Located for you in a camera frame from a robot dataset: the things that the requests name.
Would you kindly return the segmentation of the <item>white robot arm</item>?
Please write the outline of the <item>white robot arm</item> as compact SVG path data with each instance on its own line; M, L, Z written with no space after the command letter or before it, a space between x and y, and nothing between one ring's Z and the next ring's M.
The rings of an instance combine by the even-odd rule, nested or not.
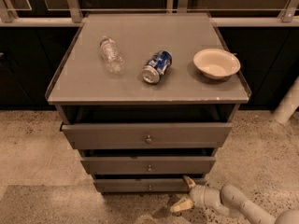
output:
M226 217L242 215L250 224L299 224L299 210L287 210L273 217L235 186L225 185L221 189L213 189L197 185L187 175L183 179L189 193L170 207L172 213L206 207Z

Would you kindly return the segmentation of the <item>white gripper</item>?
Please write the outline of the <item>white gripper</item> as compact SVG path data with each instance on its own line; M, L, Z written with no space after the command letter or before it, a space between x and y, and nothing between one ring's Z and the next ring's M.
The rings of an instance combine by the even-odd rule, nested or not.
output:
M183 176L188 188L189 197L183 197L170 207L172 213L185 211L196 207L206 207L214 210L220 215L229 216L230 209L221 202L221 194L218 189L207 188L206 186L196 185L196 183L187 175Z

